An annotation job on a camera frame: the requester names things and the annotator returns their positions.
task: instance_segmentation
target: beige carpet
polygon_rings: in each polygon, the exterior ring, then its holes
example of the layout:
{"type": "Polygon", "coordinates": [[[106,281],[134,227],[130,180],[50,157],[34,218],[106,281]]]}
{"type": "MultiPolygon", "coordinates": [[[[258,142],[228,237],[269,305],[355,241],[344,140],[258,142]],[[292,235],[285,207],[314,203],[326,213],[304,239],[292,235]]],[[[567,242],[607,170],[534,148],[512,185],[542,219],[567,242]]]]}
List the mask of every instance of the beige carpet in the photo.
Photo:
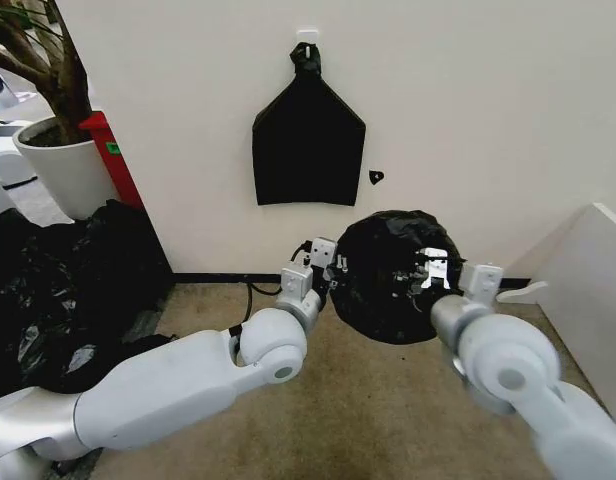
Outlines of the beige carpet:
{"type": "MultiPolygon", "coordinates": [[[[255,294],[255,310],[271,303],[255,294]]],[[[241,320],[245,304],[244,285],[179,285],[159,330],[224,329],[241,320]]],[[[590,391],[537,307],[500,310],[547,332],[562,353],[565,380],[590,391]]],[[[329,305],[308,349],[303,371],[291,382],[251,392],[229,410],[141,450],[106,451],[92,478],[550,478],[525,425],[474,406],[442,363],[437,340],[405,347],[373,342],[329,305]]]]}

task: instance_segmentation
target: white plant pot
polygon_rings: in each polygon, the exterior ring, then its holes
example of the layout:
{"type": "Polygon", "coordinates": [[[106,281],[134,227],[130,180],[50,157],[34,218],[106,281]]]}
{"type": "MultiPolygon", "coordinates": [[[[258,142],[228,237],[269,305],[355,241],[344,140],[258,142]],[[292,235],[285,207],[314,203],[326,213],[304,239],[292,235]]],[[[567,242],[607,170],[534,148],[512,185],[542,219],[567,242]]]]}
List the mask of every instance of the white plant pot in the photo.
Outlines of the white plant pot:
{"type": "Polygon", "coordinates": [[[33,147],[23,143],[55,124],[54,117],[35,122],[15,133],[13,141],[59,208],[70,218],[83,220],[105,205],[106,200],[119,200],[119,195],[93,140],[65,147],[33,147]]]}

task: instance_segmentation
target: baseboard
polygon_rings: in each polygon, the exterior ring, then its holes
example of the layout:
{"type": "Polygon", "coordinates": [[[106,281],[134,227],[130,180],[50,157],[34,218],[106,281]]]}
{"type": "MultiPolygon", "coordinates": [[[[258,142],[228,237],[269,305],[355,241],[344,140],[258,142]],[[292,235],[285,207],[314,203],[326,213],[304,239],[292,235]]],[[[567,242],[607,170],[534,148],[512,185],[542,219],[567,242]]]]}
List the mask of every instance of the baseboard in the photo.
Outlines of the baseboard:
{"type": "Polygon", "coordinates": [[[279,283],[278,273],[174,273],[175,283],[279,283]]]}
{"type": "MultiPolygon", "coordinates": [[[[175,273],[175,283],[279,283],[278,273],[175,273]]],[[[501,288],[524,288],[529,278],[504,278],[501,288]]]]}

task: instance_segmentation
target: black plastic bag pile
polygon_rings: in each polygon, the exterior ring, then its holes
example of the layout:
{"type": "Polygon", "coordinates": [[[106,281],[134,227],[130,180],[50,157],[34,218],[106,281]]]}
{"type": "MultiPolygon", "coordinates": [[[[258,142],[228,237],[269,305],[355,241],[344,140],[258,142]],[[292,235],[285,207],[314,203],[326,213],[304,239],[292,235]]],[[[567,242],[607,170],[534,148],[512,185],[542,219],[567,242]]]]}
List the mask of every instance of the black plastic bag pile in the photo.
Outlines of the black plastic bag pile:
{"type": "Polygon", "coordinates": [[[172,272],[144,212],[116,201],[41,228],[0,214],[0,397],[28,386],[74,393],[169,341],[122,337],[158,309],[172,272]]]}

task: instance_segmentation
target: white wall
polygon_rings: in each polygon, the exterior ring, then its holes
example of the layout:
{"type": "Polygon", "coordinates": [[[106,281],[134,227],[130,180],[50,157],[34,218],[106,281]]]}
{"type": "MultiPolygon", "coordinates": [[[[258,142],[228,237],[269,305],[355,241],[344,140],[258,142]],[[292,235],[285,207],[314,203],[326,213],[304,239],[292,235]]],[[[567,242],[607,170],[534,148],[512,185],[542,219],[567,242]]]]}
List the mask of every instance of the white wall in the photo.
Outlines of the white wall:
{"type": "Polygon", "coordinates": [[[300,241],[397,208],[530,276],[583,205],[616,199],[616,0],[60,6],[176,271],[277,272],[300,241]],[[368,127],[354,208],[256,204],[252,122],[306,25],[368,127]]]}

